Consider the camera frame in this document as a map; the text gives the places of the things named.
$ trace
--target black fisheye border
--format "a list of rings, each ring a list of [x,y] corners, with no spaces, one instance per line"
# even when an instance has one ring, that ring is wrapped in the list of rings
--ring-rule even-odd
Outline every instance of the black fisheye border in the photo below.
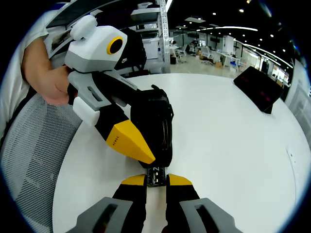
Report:
[[[41,14],[51,8],[59,1],[55,0],[32,0],[32,1],[6,1],[2,6],[0,14],[1,24],[1,63],[0,63],[0,84],[6,71],[11,56],[20,40],[26,34],[31,25]],[[307,1],[285,2],[283,0],[266,0],[274,17],[279,18],[288,30],[291,38],[300,48],[301,55],[306,59],[307,71],[310,74],[311,43],[308,41],[309,7]],[[309,228],[311,216],[311,186],[306,188],[306,194],[292,219],[287,222],[283,232],[300,232]],[[0,200],[2,219],[0,231],[4,232],[33,232],[28,226],[17,206],[13,202],[5,181],[0,172]]]

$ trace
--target desk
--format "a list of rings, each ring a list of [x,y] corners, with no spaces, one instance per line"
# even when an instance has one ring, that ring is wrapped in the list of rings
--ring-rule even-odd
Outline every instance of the desk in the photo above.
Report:
[[[155,84],[170,98],[173,160],[167,173],[192,181],[198,195],[231,214],[242,232],[276,232],[301,195],[311,164],[306,137],[284,102],[279,99],[272,114],[264,114],[232,79],[211,75],[159,74],[131,81],[142,90]],[[296,178],[287,150],[296,161]],[[59,172],[54,233],[74,227],[80,213],[142,173],[137,161],[109,148],[82,123]],[[147,188],[143,232],[159,233],[166,225],[165,192],[165,187]]]
[[[225,57],[224,66],[229,66],[229,65],[230,65],[230,63],[227,64],[227,58],[230,58],[230,59],[235,60],[235,63],[236,63],[237,65],[238,65],[238,61],[240,60],[239,58],[232,57],[232,56],[230,56],[230,55],[228,55],[228,54],[225,54],[225,53],[223,53],[223,52],[218,52],[218,51],[213,51],[213,50],[212,50],[212,53],[214,53],[214,56],[215,56],[215,53],[216,53],[216,54],[219,54],[220,56],[224,56],[224,57]]]
[[[176,63],[178,63],[177,55],[176,55],[176,49],[179,47],[176,45],[170,46],[170,54],[173,54],[173,57],[176,58]]]

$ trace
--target floor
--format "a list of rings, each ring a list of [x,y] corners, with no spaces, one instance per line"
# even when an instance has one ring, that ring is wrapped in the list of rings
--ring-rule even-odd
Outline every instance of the floor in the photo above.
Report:
[[[194,56],[187,55],[181,58],[183,63],[179,62],[176,65],[171,65],[171,73],[194,73],[194,74],[210,74],[216,76],[223,76],[228,78],[236,78],[240,72],[237,72],[230,67],[215,67],[209,63],[202,63],[202,60]]]

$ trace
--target ceiling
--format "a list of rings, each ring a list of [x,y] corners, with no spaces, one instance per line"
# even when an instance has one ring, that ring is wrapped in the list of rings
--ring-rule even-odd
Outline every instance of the ceiling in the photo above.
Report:
[[[205,22],[193,22],[190,24],[189,21],[185,21],[188,17],[200,17]],[[246,40],[246,44],[266,50],[289,64],[291,64],[292,58],[294,58],[293,44],[290,42],[291,39],[283,28],[282,23],[274,17],[269,17],[256,0],[252,0],[250,3],[247,3],[246,0],[173,0],[168,10],[168,22],[170,30],[179,30],[176,26],[185,25],[186,28],[179,30],[181,33],[182,30],[197,33],[198,29],[201,29],[200,33],[212,33],[220,37],[231,33],[230,36],[236,38],[236,40],[243,43]],[[258,29],[258,31],[245,29],[202,30],[202,27],[213,27],[210,24],[220,27],[238,26],[254,28]],[[284,69],[287,68],[287,65],[279,59],[277,59],[277,62]]]

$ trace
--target person's arm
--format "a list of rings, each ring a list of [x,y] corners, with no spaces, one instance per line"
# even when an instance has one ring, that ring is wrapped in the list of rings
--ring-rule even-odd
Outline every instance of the person's arm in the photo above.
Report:
[[[67,88],[70,69],[67,66],[52,69],[45,44],[41,37],[25,50],[21,70],[27,82],[47,103],[67,104]]]

